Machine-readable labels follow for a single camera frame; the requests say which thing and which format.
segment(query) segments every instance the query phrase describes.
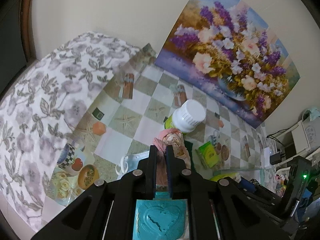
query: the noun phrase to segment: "checkered cup print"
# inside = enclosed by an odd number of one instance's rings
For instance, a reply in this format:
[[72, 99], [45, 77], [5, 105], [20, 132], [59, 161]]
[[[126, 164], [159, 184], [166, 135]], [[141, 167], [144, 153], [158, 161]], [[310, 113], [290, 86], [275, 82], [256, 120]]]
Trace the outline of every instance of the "checkered cup print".
[[57, 161], [59, 168], [65, 170], [68, 166], [73, 164], [75, 158], [75, 148], [67, 143], [60, 154], [60, 157]]

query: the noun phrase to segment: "floral fabric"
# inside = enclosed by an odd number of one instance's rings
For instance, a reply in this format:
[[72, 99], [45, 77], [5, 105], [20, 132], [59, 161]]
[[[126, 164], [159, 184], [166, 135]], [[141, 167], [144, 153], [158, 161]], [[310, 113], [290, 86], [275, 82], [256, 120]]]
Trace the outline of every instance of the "floral fabric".
[[68, 137], [113, 72], [139, 51], [88, 32], [35, 64], [0, 105], [0, 189], [33, 230]]

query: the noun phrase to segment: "white bottle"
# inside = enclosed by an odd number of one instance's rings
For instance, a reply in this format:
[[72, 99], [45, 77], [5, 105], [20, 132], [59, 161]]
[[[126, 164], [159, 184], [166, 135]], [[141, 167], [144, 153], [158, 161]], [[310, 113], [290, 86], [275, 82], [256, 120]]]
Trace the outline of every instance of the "white bottle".
[[178, 128], [183, 133], [192, 132], [205, 119], [205, 109], [196, 100], [189, 99], [164, 122], [164, 128]]

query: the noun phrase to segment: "white wall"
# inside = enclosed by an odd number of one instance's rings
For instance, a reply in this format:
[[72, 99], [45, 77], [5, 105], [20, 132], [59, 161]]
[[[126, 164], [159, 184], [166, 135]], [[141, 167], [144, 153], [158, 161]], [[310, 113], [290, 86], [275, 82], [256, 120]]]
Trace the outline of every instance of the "white wall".
[[[87, 30], [159, 52], [188, 0], [33, 0], [36, 56], [44, 57]], [[308, 106], [320, 107], [320, 30], [300, 0], [244, 0], [287, 48], [300, 80], [266, 120], [268, 132], [294, 124]]]

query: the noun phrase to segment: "blue face mask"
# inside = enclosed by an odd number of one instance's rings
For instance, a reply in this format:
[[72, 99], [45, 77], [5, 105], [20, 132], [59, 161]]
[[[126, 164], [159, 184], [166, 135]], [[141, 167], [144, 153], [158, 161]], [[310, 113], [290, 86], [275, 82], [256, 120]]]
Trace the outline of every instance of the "blue face mask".
[[117, 179], [121, 179], [124, 174], [136, 170], [139, 161], [148, 157], [149, 151], [123, 156], [120, 164], [116, 166]]

